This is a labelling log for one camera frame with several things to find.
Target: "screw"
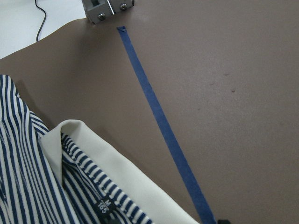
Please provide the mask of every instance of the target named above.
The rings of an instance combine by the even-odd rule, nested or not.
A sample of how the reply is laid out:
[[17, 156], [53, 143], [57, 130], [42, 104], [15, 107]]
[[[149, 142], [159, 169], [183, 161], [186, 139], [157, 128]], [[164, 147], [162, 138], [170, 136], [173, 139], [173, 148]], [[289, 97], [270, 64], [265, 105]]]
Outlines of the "screw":
[[121, 9], [121, 11], [126, 11], [127, 8], [128, 8], [128, 6], [127, 6], [126, 3], [122, 3], [122, 4], [120, 5], [120, 9]]
[[105, 14], [104, 13], [101, 13], [98, 15], [98, 19], [103, 21], [104, 19], [106, 18]]

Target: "blue painter's tape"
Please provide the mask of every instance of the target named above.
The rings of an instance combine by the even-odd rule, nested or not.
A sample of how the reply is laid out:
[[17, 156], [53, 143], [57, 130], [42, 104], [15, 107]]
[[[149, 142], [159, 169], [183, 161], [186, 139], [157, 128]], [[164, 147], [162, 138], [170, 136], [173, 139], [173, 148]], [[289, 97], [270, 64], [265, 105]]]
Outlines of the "blue painter's tape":
[[128, 32], [125, 27], [117, 28], [122, 42], [125, 46], [133, 69], [137, 75], [139, 83], [142, 87], [142, 90], [145, 94], [145, 97], [152, 109], [152, 112], [155, 116], [155, 119], [158, 123], [158, 126], [161, 130], [161, 133], [164, 137], [164, 140], [169, 148], [169, 151], [173, 157], [173, 160], [178, 168], [179, 173], [185, 183], [185, 186], [192, 198], [192, 201], [195, 205], [195, 208], [200, 216], [200, 219], [203, 224], [216, 224], [214, 215], [203, 195], [199, 184], [197, 183], [195, 176], [186, 160], [181, 147], [178, 144], [178, 141], [175, 135], [172, 132], [172, 129], [167, 121], [167, 118], [161, 108], [161, 105], [149, 83], [149, 80], [141, 66], [141, 63], [137, 57], [137, 54], [134, 50], [134, 47], [129, 38]]

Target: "metal clamp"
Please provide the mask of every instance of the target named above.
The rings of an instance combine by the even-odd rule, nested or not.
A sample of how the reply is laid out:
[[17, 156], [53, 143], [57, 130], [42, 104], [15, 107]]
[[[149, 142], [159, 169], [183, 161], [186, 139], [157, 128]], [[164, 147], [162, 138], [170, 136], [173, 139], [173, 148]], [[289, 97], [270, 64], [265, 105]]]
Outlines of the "metal clamp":
[[134, 6], [134, 0], [82, 0], [82, 3], [85, 15], [92, 23], [103, 21]]

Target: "white surface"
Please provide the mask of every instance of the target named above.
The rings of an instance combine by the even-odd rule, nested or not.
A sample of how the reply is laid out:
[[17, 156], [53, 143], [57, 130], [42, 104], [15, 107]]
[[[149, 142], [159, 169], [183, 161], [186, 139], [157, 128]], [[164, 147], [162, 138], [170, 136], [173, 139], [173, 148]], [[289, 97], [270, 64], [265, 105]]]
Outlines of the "white surface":
[[[81, 0], [38, 0], [47, 13], [39, 40], [66, 23], [85, 18]], [[35, 0], [0, 0], [0, 59], [36, 42], [44, 14]]]

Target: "navy and white stripes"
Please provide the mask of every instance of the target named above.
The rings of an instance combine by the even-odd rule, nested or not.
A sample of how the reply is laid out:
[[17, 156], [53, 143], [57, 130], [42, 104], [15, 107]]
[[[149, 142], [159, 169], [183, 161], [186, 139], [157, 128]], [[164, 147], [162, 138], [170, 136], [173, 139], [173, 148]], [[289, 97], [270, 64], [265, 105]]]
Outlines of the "navy and white stripes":
[[0, 76], [0, 222], [79, 223], [37, 143], [48, 130]]
[[67, 135], [62, 135], [63, 183], [85, 223], [99, 223], [93, 204], [108, 195], [117, 206], [109, 219], [122, 224], [151, 224], [149, 217]]
[[49, 131], [5, 75], [0, 105], [0, 223], [100, 224], [93, 206], [109, 196], [117, 208], [107, 220], [153, 224], [67, 135], [62, 135], [62, 184], [58, 181], [38, 142]]

